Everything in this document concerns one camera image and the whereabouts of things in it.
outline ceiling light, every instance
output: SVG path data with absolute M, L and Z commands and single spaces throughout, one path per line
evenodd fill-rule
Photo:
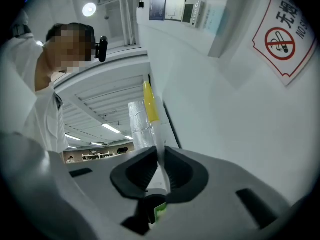
M 97 146 L 103 146 L 103 145 L 101 145 L 101 144 L 94 143 L 94 142 L 91 142 L 90 144 L 97 145 Z
M 94 3 L 92 3 L 92 2 L 90 2 L 90 3 L 87 3 L 83 7 L 82 13 L 83 13 L 84 16 L 90 17 L 90 16 L 95 14 L 96 10 L 97 10 L 96 5 Z
M 68 138 L 70 138 L 70 139 L 74 139 L 74 140 L 76 140 L 76 141 L 81 141 L 81 139 L 76 138 L 76 137 L 73 137 L 73 136 L 70 136 L 70 135 L 68 135 L 68 134 L 65 134 L 65 136 L 68 137 Z
M 113 132 L 116 133 L 116 134 L 121 133 L 121 131 L 118 131 L 117 129 L 111 127 L 109 124 L 106 124 L 106 123 L 105 123 L 105 124 L 103 124 L 102 126 L 105 127 L 105 128 L 107 128 L 107 129 L 109 129 L 110 131 L 113 131 Z

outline white lab coat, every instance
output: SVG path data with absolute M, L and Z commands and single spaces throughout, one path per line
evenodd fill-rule
M 68 142 L 53 84 L 35 92 L 36 65 L 42 52 L 32 33 L 13 38 L 1 48 L 0 130 L 20 133 L 47 151 L 61 153 Z

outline display screen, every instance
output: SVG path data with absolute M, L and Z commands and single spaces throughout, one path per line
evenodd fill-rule
M 190 23 L 192 17 L 192 10 L 194 9 L 194 4 L 186 4 L 184 7 L 184 14 L 182 21 L 186 23 Z

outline red prohibition circle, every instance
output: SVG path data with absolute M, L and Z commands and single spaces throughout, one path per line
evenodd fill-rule
M 293 48 L 292 48 L 292 52 L 287 56 L 287 57 L 279 57 L 277 55 L 275 55 L 269 48 L 269 46 L 271 45 L 277 45 L 277 42 L 273 42 L 272 44 L 268 43 L 268 36 L 269 34 L 274 31 L 274 30 L 280 30 L 280 31 L 283 31 L 285 32 L 290 38 L 291 38 L 291 41 L 286 41 L 285 43 L 288 44 L 288 45 L 292 45 Z M 285 29 L 281 28 L 281 27 L 273 27 L 271 28 L 266 34 L 265 34 L 265 38 L 264 38 L 264 43 L 265 43 L 265 47 L 266 49 L 268 50 L 268 52 L 274 57 L 276 58 L 277 60 L 280 60 L 280 61 L 287 61 L 289 59 L 292 58 L 292 56 L 295 54 L 296 52 L 296 43 L 295 43 L 295 40 L 293 38 L 293 36 Z

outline round spotlight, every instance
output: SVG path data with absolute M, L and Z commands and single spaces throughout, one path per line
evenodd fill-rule
M 87 3 L 83 7 L 82 13 L 83 13 L 84 16 L 90 17 L 90 16 L 95 14 L 96 10 L 97 10 L 96 5 L 94 3 L 92 3 L 92 2 L 90 2 L 90 3 Z
M 41 41 L 37 41 L 36 44 L 37 44 L 38 46 L 44 46 L 44 44 L 43 44 Z

